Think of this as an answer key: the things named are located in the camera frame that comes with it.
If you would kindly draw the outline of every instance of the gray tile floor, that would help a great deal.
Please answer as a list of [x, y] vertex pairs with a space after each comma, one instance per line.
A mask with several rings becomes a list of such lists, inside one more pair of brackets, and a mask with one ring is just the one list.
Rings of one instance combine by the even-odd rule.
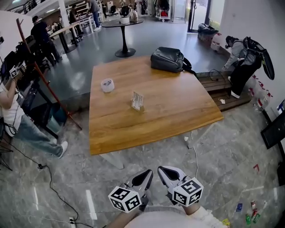
[[[81, 222], [100, 228], [112, 220], [118, 212], [112, 208], [107, 195], [140, 170], [150, 168], [155, 173], [150, 205], [170, 205], [165, 196], [167, 190], [157, 176], [159, 165], [180, 167], [195, 176], [195, 153], [186, 148], [182, 136], [120, 151], [125, 169], [118, 170], [100, 156], [90, 156], [88, 110], [74, 117], [83, 130], [67, 122], [63, 138], [69, 141], [69, 148], [62, 159], [20, 141], [14, 140], [13, 144], [37, 162], [50, 166], [53, 186], [78, 210]], [[228, 218], [232, 227], [240, 228], [245, 227], [245, 214], [251, 212], [250, 201], [255, 200], [261, 218], [252, 227], [274, 227], [285, 209], [285, 187], [278, 186], [276, 172], [280, 152], [277, 147], [266, 149], [259, 133], [266, 122], [252, 110], [251, 104], [225, 112], [224, 117], [195, 147], [199, 164], [197, 178], [204, 185], [200, 203], [218, 219]], [[48, 170], [38, 170], [37, 165], [17, 151], [9, 154], [8, 159], [13, 172], [4, 168], [0, 172], [0, 226], [69, 228], [65, 222], [54, 221], [68, 221], [75, 214], [49, 189]], [[255, 164], [259, 165], [259, 173], [253, 169]], [[88, 190], [98, 220], [91, 220], [86, 199]], [[238, 203], [243, 203], [242, 212], [235, 212]]]
[[[192, 63], [196, 72], [208, 72], [215, 68], [220, 70], [227, 59], [203, 45], [197, 34], [186, 34], [186, 24], [170, 24], [156, 19], [144, 17], [142, 24], [126, 26], [126, 43], [136, 49], [134, 57], [151, 55], [158, 47], [178, 48]], [[59, 51], [62, 45], [55, 41]], [[107, 63], [120, 58], [115, 52], [122, 48], [122, 32], [120, 28], [102, 28], [79, 43], [74, 51], [63, 54], [63, 61], [48, 72], [46, 78], [60, 100], [90, 93], [92, 70], [95, 65]], [[45, 86], [42, 86], [48, 97], [55, 101]], [[43, 102], [36, 97], [35, 106]]]
[[[169, 46], [180, 48], [196, 72], [223, 66], [226, 62], [223, 56], [199, 43], [197, 35], [185, 32], [185, 25], [151, 20], [126, 28], [128, 45], [137, 49], [135, 56], [151, 55], [157, 47]], [[76, 50], [63, 55], [62, 63], [49, 72], [51, 87], [61, 100], [88, 94], [92, 67], [117, 60], [114, 53], [121, 47], [119, 28], [103, 28], [85, 37]], [[254, 199], [261, 219], [253, 227], [274, 227], [285, 209], [285, 187], [278, 186], [276, 172], [280, 152], [277, 147], [266, 149], [260, 135], [266, 122], [261, 114], [254, 113], [251, 104], [228, 111], [224, 116], [195, 147], [199, 164], [197, 178], [205, 186], [200, 203], [218, 219], [229, 218], [232, 227], [240, 228], [245, 227], [245, 214], [250, 212], [250, 201]], [[120, 151], [125, 169], [118, 170], [100, 156], [89, 154], [89, 111], [76, 113], [74, 118], [83, 130], [67, 122], [63, 139], [68, 140], [69, 148], [62, 159], [20, 141], [14, 140], [13, 144], [37, 162], [50, 166], [54, 188], [78, 210], [81, 222], [100, 228], [112, 220], [118, 212], [112, 208], [107, 195], [140, 170], [150, 168], [155, 172], [150, 205], [170, 205], [165, 196], [167, 190], [157, 176], [157, 166], [176, 166], [190, 176], [195, 175], [195, 153], [187, 150], [182, 137]], [[68, 221], [69, 216], [75, 214], [49, 188], [48, 171], [38, 170], [17, 151], [4, 156], [13, 172], [3, 167], [0, 171], [0, 227], [69, 228], [70, 225], [62, 221]], [[260, 173], [253, 169], [255, 164], [259, 165]], [[86, 199], [88, 190], [97, 220], [91, 220]], [[243, 203], [242, 212], [235, 212], [237, 203]]]

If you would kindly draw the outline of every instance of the black backpack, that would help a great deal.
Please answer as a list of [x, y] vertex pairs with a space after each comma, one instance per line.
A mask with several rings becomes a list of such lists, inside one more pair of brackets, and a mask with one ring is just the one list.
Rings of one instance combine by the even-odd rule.
[[258, 42], [252, 40], [250, 37], [244, 38], [243, 45], [248, 52], [255, 55], [256, 57], [261, 58], [263, 69], [267, 77], [271, 80], [274, 80], [275, 78], [274, 68], [271, 58], [268, 54], [268, 51], [264, 47], [262, 47]]

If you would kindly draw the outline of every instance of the desk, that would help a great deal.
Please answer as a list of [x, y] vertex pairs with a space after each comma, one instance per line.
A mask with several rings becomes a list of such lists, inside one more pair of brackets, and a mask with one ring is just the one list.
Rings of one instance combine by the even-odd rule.
[[[79, 22], [75, 22], [72, 25], [64, 27], [64, 28], [56, 31], [54, 34], [50, 35], [50, 37], [54, 37], [56, 35], [59, 35], [59, 38], [61, 40], [61, 44], [63, 46], [63, 49], [64, 49], [65, 53], [69, 53], [69, 52], [73, 51], [78, 46], [78, 44], [76, 42], [76, 38], [75, 38], [75, 34], [76, 33], [75, 33], [75, 30], [74, 30], [74, 27], [76, 25], [78, 25], [78, 24], [79, 24]], [[67, 46], [66, 40], [65, 40], [64, 35], [63, 35], [63, 32], [65, 32], [65, 31], [67, 31], [69, 29], [71, 29], [71, 35], [72, 35], [72, 38], [74, 39], [74, 43], [75, 43], [75, 46], [71, 46], [70, 48]]]
[[[105, 78], [112, 78], [115, 84], [115, 89], [108, 94], [101, 89], [101, 81]], [[143, 113], [130, 106], [133, 91], [144, 96]], [[212, 123], [221, 119], [223, 115], [219, 108], [193, 74], [152, 69], [150, 56], [114, 61], [93, 68], [90, 153], [101, 155], [118, 168], [122, 168], [118, 154], [106, 153], [204, 127], [199, 137], [193, 139], [194, 144]]]
[[105, 28], [121, 27], [122, 35], [123, 35], [123, 48], [118, 50], [115, 53], [115, 56], [123, 58], [123, 57], [130, 57], [135, 54], [135, 49], [133, 48], [128, 49], [126, 45], [125, 27], [129, 25], [140, 24], [142, 22], [143, 20], [137, 20], [137, 21], [130, 21], [127, 24], [121, 24], [120, 19], [116, 19], [116, 20], [106, 21], [101, 24], [101, 26]]
[[90, 30], [91, 30], [92, 33], [94, 33], [94, 32], [93, 32], [93, 29], [92, 29], [92, 21], [91, 21], [91, 18], [92, 18], [92, 16], [86, 16], [86, 17], [83, 17], [83, 18], [81, 18], [81, 19], [78, 19], [76, 22], [74, 22], [74, 23], [72, 23], [72, 24], [79, 23], [80, 29], [82, 30], [81, 22], [84, 22], [85, 20], [88, 20]]

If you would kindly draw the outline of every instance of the dark pants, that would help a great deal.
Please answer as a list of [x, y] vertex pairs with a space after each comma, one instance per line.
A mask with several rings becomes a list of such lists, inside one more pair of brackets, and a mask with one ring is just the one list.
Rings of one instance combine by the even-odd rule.
[[54, 45], [54, 43], [52, 41], [49, 41], [47, 43], [43, 43], [41, 44], [41, 49], [44, 53], [44, 55], [46, 56], [46, 58], [48, 59], [48, 61], [54, 65], [55, 61], [59, 62], [60, 60], [60, 55], [57, 52], [57, 49]]
[[105, 18], [107, 18], [106, 10], [103, 10], [103, 14], [104, 14]]
[[231, 74], [232, 92], [239, 96], [248, 79], [261, 67], [261, 59], [257, 57], [251, 65], [242, 65], [243, 62], [244, 60], [241, 60]]
[[82, 34], [83, 34], [83, 32], [81, 31], [79, 25], [76, 25], [75, 28], [76, 28], [76, 30], [77, 30], [78, 35], [82, 35]]

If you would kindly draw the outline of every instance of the white tape roll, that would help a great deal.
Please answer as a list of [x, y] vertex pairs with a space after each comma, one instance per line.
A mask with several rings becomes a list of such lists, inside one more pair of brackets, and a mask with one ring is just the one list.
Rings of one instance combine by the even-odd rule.
[[111, 78], [104, 79], [101, 82], [101, 88], [105, 93], [111, 92], [113, 89], [115, 89], [113, 80]]

